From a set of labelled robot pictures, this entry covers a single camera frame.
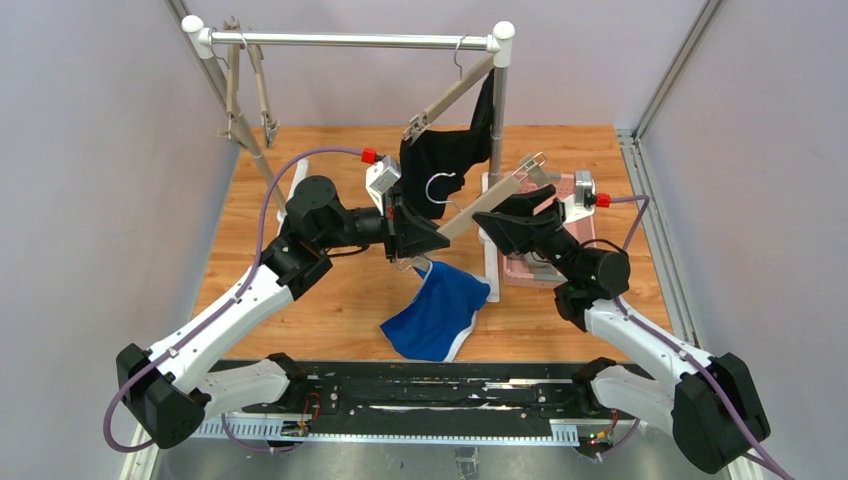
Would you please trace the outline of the beige hanger with blue underwear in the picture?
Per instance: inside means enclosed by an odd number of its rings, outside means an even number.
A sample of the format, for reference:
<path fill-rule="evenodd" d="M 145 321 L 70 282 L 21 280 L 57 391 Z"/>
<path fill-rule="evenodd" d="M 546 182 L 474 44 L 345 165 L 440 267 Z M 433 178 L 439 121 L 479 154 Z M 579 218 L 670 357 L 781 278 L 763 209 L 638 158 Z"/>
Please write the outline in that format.
<path fill-rule="evenodd" d="M 437 229 L 437 232 L 445 237 L 448 242 L 451 242 L 475 224 L 473 220 L 474 213 L 492 211 L 511 195 L 516 194 L 523 181 L 532 178 L 537 185 L 547 185 L 549 183 L 548 174 L 541 168 L 541 166 L 546 162 L 547 157 L 543 152 L 527 155 L 519 162 L 519 166 L 515 171 L 500 179 L 493 186 L 485 188 L 483 192 L 465 208 L 460 208 L 455 202 L 448 198 L 445 198 L 444 200 L 436 200 L 430 195 L 429 190 L 431 183 L 437 178 L 453 178 L 456 176 L 455 173 L 439 172 L 434 174 L 425 184 L 424 191 L 426 198 L 433 204 L 453 205 L 458 210 L 458 213 L 453 218 Z"/>

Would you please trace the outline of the blue underwear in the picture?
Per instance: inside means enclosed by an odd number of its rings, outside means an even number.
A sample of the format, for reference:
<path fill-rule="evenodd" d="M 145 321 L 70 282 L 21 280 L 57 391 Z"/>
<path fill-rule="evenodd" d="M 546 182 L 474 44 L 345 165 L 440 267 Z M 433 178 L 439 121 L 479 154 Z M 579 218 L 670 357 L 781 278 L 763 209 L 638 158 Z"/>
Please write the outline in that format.
<path fill-rule="evenodd" d="M 489 281 L 440 261 L 416 268 L 422 280 L 410 303 L 380 329 L 406 359 L 448 363 L 473 332 L 491 293 Z"/>

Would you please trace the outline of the beige clip hanger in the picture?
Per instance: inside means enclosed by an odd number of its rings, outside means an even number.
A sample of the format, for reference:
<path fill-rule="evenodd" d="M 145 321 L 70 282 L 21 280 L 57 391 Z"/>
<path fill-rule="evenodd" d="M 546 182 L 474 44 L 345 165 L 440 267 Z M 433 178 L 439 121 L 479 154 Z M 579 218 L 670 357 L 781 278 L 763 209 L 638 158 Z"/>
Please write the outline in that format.
<path fill-rule="evenodd" d="M 266 148 L 272 148 L 274 146 L 278 134 L 279 122 L 274 117 L 271 110 L 267 90 L 267 80 L 263 67 L 264 55 L 262 53 L 261 47 L 257 44 L 248 44 L 247 52 L 256 80 L 264 144 Z"/>

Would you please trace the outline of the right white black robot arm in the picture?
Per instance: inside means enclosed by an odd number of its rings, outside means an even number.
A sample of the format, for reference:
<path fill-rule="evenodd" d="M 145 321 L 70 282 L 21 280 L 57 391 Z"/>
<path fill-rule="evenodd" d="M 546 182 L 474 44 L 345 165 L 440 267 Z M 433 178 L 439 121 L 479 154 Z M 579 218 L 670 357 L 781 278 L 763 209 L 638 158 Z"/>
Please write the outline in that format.
<path fill-rule="evenodd" d="M 642 369 L 635 374 L 607 358 L 573 378 L 588 412 L 623 411 L 669 435 L 696 468 L 714 474 L 739 457 L 779 474 L 763 446 L 771 427 L 746 363 L 675 337 L 624 299 L 628 252 L 605 239 L 577 240 L 564 226 L 560 200 L 537 210 L 539 192 L 475 212 L 476 224 L 504 255 L 534 253 L 564 278 L 554 290 L 559 315 L 614 345 Z"/>

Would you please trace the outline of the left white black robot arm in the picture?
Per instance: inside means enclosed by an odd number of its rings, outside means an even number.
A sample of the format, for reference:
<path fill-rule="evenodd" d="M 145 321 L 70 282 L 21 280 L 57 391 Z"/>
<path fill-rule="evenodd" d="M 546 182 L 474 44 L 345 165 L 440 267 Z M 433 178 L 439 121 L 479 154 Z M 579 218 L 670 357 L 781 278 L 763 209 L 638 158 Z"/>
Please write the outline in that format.
<path fill-rule="evenodd" d="M 303 179 L 286 204 L 278 236 L 224 296 L 149 349 L 130 344 L 119 353 L 122 403 L 162 449 L 188 439 L 205 420 L 245 406 L 300 407 L 307 377 L 283 353 L 241 368 L 212 368 L 331 269 L 329 250 L 382 244 L 388 258 L 410 258 L 448 247 L 461 228 L 458 219 L 438 226 L 415 215 L 396 187 L 375 207 L 347 209 L 331 179 Z"/>

